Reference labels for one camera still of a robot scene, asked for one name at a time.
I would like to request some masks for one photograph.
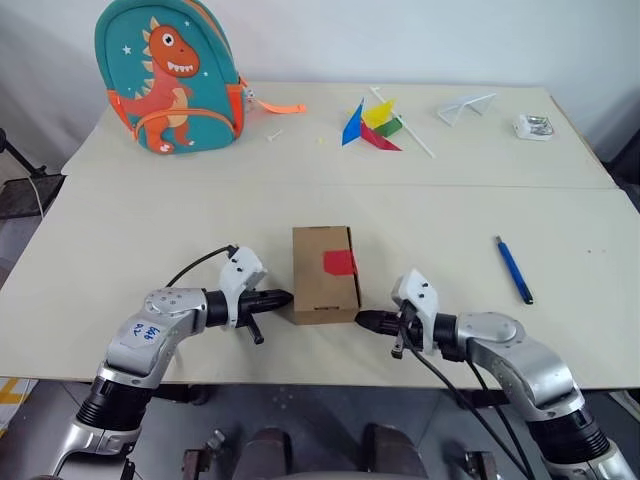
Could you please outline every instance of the yellow paper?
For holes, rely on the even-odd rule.
[[[384,102],[382,105],[378,105],[377,107],[373,107],[362,112],[362,119],[364,120],[364,123],[367,124],[367,127],[373,129],[379,127],[383,123],[387,123],[390,120],[391,109],[393,108],[394,103],[395,100],[389,100],[388,102]]]

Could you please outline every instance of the dinosaur backpack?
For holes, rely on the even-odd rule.
[[[134,139],[160,153],[229,145],[245,94],[229,42],[197,0],[115,0],[95,31],[109,103]]]

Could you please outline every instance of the white wall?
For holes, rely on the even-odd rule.
[[[250,79],[544,85],[608,160],[640,128],[640,0],[207,0]],[[60,167],[106,106],[107,0],[0,0],[0,125]]]

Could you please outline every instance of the red paper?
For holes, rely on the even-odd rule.
[[[371,130],[369,127],[365,125],[364,122],[360,123],[360,136],[364,138],[371,145],[375,145],[380,150],[396,150],[402,151],[400,148],[396,147],[389,140],[384,138],[381,135],[378,135],[376,132]]]
[[[324,271],[331,275],[353,275],[356,261],[351,250],[327,250],[322,258]]]

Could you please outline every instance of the red sticker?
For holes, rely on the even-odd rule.
[[[357,272],[351,250],[328,250],[322,260],[324,271],[331,275],[353,275]]]

